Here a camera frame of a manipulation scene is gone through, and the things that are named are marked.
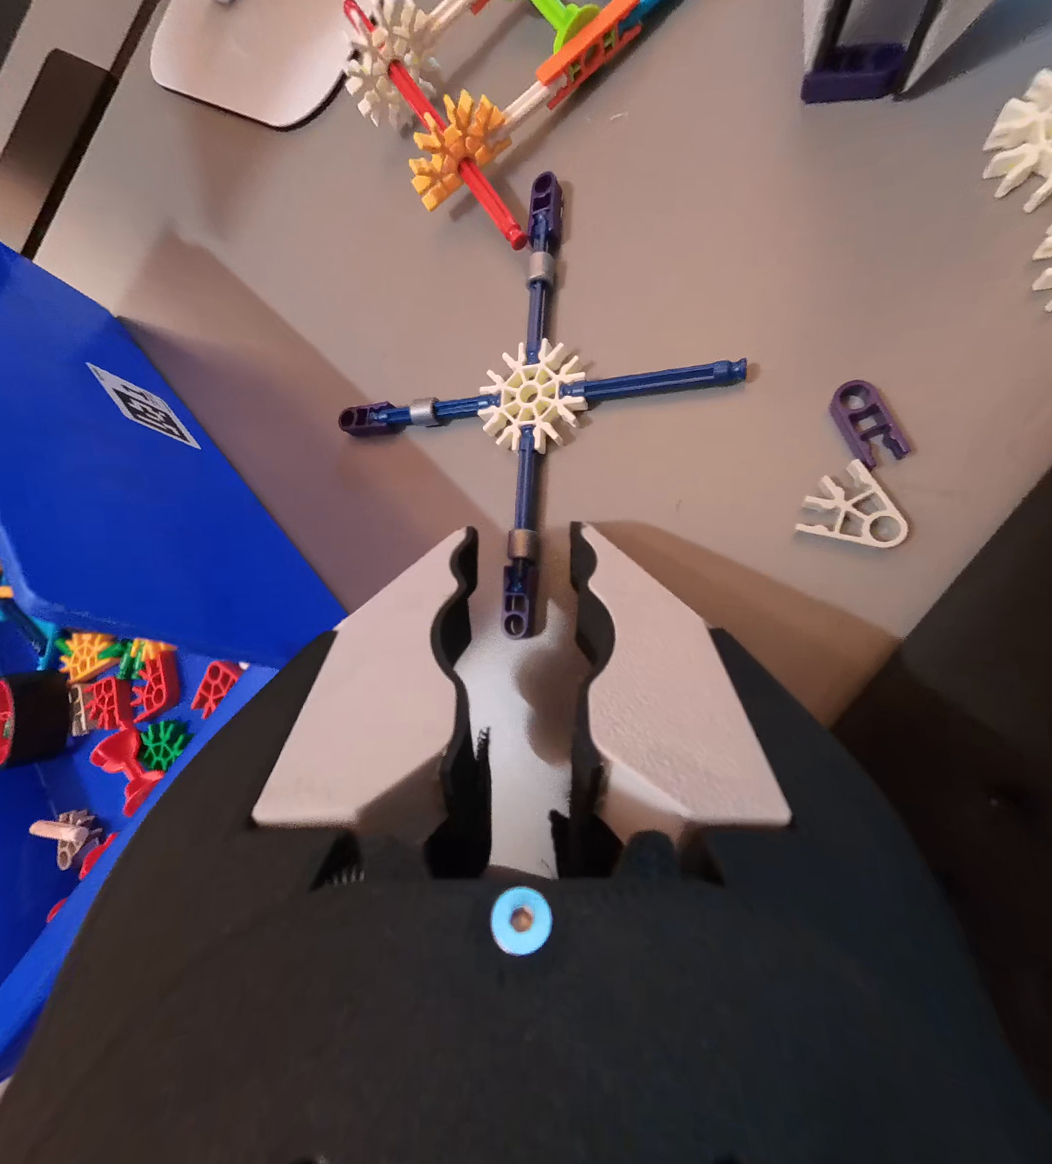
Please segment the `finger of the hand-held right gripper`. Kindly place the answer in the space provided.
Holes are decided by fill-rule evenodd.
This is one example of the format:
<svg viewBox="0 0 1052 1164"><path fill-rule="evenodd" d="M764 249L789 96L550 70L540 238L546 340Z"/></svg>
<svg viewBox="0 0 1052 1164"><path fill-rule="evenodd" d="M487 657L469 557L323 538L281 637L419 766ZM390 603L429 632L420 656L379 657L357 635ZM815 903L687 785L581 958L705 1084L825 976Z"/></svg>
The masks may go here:
<svg viewBox="0 0 1052 1164"><path fill-rule="evenodd" d="M852 1L802 1L802 67L823 69L837 49Z"/></svg>
<svg viewBox="0 0 1052 1164"><path fill-rule="evenodd" d="M1030 1L926 3L898 68L896 93L939 89L1030 33Z"/></svg>

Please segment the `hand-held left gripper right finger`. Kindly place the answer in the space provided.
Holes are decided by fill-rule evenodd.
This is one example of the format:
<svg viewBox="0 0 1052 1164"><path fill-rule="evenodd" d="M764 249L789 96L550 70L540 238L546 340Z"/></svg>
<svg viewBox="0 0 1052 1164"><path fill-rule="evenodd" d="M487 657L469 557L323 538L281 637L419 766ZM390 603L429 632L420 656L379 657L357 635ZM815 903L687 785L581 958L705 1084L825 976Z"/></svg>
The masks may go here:
<svg viewBox="0 0 1052 1164"><path fill-rule="evenodd" d="M608 876L625 845L715 827L781 829L792 812L712 628L589 523L569 526L578 688L561 878Z"/></svg>

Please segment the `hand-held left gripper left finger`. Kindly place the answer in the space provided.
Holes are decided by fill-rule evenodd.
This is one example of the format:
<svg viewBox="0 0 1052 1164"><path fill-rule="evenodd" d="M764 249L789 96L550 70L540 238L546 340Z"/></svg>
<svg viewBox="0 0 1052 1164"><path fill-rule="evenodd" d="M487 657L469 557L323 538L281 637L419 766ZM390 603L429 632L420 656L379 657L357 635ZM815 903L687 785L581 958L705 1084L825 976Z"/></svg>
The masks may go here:
<svg viewBox="0 0 1052 1164"><path fill-rule="evenodd" d="M402 842L438 878L489 865L489 736L456 667L471 642L478 534L448 534L344 618L252 821Z"/></svg>

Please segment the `blue plastic rod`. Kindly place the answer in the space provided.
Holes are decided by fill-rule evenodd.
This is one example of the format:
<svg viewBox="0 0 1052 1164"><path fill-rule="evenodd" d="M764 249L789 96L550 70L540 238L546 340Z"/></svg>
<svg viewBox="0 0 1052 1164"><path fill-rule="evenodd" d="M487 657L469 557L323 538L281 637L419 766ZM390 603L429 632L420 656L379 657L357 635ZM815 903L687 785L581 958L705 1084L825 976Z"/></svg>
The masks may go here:
<svg viewBox="0 0 1052 1164"><path fill-rule="evenodd" d="M528 313L524 353L529 363L538 359L547 326L547 307L555 279L555 257L545 250L530 249L527 270Z"/></svg>
<svg viewBox="0 0 1052 1164"><path fill-rule="evenodd" d="M745 358L717 360L700 365L630 374L602 380L583 380L563 392L591 403L631 400L681 392L726 388L744 383L749 363Z"/></svg>
<svg viewBox="0 0 1052 1164"><path fill-rule="evenodd" d="M387 418L400 429L408 427L437 428L456 420L475 417L482 410L492 406L490 395L467 398L437 399L419 398L409 405L391 405Z"/></svg>
<svg viewBox="0 0 1052 1164"><path fill-rule="evenodd" d="M517 448L517 474L515 488L513 526L510 535L509 551L511 560L528 559L536 561L538 529L538 461L534 429L528 426L523 429Z"/></svg>

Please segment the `small white snowflake connector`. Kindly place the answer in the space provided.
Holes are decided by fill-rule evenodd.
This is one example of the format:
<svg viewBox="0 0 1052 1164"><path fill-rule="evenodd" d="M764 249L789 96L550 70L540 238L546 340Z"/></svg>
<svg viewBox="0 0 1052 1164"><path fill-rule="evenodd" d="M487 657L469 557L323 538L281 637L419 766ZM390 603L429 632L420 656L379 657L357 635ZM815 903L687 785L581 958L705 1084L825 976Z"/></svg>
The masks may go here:
<svg viewBox="0 0 1052 1164"><path fill-rule="evenodd" d="M579 357L563 343L543 338L534 357L520 344L503 360L504 375L488 371L486 404L476 412L482 432L513 454L522 451L527 435L539 456L561 448L590 406Z"/></svg>

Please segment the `pile of colourful toy pieces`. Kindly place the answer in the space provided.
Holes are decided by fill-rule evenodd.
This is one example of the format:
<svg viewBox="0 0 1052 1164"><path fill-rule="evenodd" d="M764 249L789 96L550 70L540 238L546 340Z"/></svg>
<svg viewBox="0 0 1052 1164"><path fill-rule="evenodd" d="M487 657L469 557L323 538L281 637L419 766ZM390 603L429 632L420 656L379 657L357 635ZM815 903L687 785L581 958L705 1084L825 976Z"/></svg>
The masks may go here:
<svg viewBox="0 0 1052 1164"><path fill-rule="evenodd" d="M134 819L193 740L189 708L210 718L249 668L213 660L184 703L178 649L149 638L71 629L35 618L15 600L0 561L0 626L32 661L0 673L0 770L57 760L89 740L88 762L123 779L121 816Z"/></svg>

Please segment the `white fan connector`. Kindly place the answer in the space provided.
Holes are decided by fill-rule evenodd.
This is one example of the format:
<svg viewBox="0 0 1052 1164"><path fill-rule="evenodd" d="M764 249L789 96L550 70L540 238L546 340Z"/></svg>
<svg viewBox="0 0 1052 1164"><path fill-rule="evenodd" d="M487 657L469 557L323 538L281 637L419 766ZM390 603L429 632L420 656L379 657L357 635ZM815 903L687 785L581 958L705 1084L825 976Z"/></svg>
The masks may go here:
<svg viewBox="0 0 1052 1164"><path fill-rule="evenodd" d="M906 517L859 458L853 458L839 477L824 475L819 491L806 496L801 509L809 520L793 531L871 549L893 549L909 536Z"/></svg>

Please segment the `blue plastic bin with tag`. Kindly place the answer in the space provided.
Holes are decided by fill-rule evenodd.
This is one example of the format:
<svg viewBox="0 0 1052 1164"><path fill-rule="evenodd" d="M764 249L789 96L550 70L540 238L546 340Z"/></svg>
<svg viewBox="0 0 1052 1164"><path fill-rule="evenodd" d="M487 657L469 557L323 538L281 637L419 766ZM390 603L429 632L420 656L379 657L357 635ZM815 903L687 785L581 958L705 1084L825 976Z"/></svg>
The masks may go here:
<svg viewBox="0 0 1052 1164"><path fill-rule="evenodd" d="M158 793L269 679L346 615L127 329L0 241L0 1083L24 1053L116 856ZM129 646L175 705L180 752L147 793L67 735L58 648L117 686Z"/></svg>

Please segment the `colourful toy car frame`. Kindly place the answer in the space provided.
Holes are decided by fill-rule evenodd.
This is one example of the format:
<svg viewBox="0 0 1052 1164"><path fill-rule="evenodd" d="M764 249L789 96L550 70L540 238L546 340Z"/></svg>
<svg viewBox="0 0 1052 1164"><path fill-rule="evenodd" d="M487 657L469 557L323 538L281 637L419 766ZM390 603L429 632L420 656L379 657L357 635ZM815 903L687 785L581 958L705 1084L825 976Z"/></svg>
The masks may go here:
<svg viewBox="0 0 1052 1164"><path fill-rule="evenodd" d="M361 117L378 126L412 129L416 155L409 160L412 188L427 211L465 190L509 246L530 249L521 226L486 173L512 146L512 133L543 112L557 109L604 66L639 38L658 1L550 3L533 10L552 32L552 51L533 83L507 106L463 90L441 86L435 53L461 20L475 17L484 1L344 1L352 55L344 69L344 90Z"/></svg>

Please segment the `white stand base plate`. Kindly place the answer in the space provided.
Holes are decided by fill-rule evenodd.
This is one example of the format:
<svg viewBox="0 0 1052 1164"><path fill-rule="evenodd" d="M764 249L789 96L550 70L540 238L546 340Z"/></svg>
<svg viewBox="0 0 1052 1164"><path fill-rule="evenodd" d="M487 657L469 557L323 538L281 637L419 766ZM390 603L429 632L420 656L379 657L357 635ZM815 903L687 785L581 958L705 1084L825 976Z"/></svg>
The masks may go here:
<svg viewBox="0 0 1052 1164"><path fill-rule="evenodd" d="M349 32L341 1L168 1L150 72L162 90L286 132L337 93Z"/></svg>

